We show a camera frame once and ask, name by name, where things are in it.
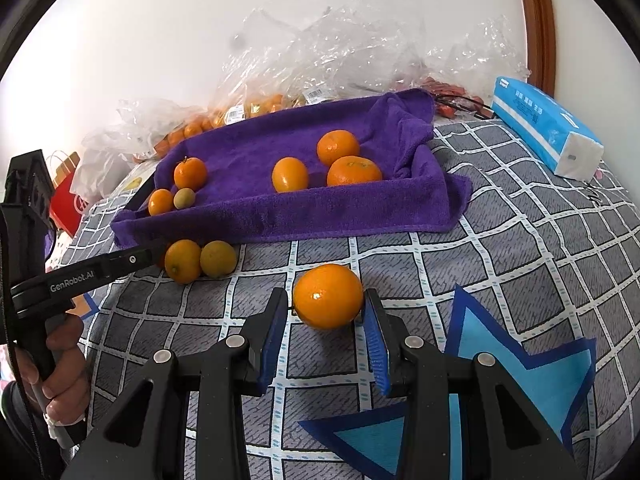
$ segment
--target person's sleeve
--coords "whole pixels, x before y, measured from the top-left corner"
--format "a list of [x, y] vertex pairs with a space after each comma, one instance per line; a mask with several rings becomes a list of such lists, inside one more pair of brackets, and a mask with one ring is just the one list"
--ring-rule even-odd
[[[42, 480], [38, 455], [33, 443], [29, 415], [20, 398], [15, 382], [2, 392], [0, 420], [0, 476], [2, 480]], [[42, 414], [33, 413], [34, 431], [40, 447], [40, 455], [49, 479], [62, 475], [65, 463], [60, 447], [49, 437], [49, 430]]]

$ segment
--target purple towel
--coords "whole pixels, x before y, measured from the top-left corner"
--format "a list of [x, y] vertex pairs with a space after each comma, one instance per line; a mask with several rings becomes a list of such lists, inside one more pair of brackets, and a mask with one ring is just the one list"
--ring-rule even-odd
[[[434, 102], [420, 90], [283, 110], [206, 132], [180, 143], [156, 169], [156, 187], [171, 189], [185, 156], [205, 161], [209, 179], [188, 209], [150, 217], [121, 210], [111, 223], [116, 243], [154, 238], [197, 242], [273, 242], [401, 231], [445, 232], [465, 211], [471, 182], [444, 173], [425, 144], [433, 139]], [[349, 130], [360, 155], [382, 182], [326, 187], [316, 144], [331, 130]], [[310, 189], [276, 193], [271, 170], [295, 156], [309, 170]]]

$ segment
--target white wall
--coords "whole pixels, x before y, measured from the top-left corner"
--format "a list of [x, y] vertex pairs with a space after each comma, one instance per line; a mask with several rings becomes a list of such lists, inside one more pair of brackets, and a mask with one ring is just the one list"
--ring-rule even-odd
[[[116, 119], [118, 99], [206, 104], [242, 19], [268, 1], [58, 0], [0, 82], [0, 180], [12, 155], [79, 150], [87, 131]], [[312, 1], [320, 16], [346, 0]], [[421, 1], [429, 45], [504, 14], [524, 51], [521, 0]]]
[[604, 159], [640, 203], [640, 63], [593, 0], [553, 0], [556, 100], [602, 140]]

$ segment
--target light blue fabric patch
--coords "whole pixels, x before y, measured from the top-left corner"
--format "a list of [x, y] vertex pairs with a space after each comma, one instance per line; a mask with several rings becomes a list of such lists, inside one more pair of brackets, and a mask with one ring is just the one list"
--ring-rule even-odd
[[337, 431], [335, 434], [357, 452], [395, 474], [398, 468], [403, 426], [404, 417], [380, 422], [366, 428]]
[[449, 480], [462, 480], [462, 427], [460, 401], [457, 395], [449, 396], [449, 431], [451, 439]]
[[478, 352], [489, 352], [501, 362], [545, 417], [558, 438], [562, 438], [562, 425], [591, 368], [590, 349], [585, 348], [558, 361], [527, 369], [476, 315], [467, 309], [458, 356], [472, 359]]

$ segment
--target metal screw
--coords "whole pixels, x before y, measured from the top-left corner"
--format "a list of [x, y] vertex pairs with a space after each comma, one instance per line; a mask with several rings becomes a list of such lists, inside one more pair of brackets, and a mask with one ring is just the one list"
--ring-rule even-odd
[[229, 348], [238, 348], [244, 344], [244, 337], [233, 334], [226, 338], [225, 343]]
[[488, 352], [482, 352], [481, 354], [478, 354], [478, 362], [482, 366], [493, 366], [495, 365], [495, 357]]
[[158, 350], [154, 354], [154, 361], [156, 363], [165, 363], [169, 359], [171, 359], [171, 352], [169, 352], [168, 350]]
[[404, 344], [409, 348], [422, 348], [422, 345], [424, 345], [424, 341], [420, 336], [410, 335], [404, 338]]

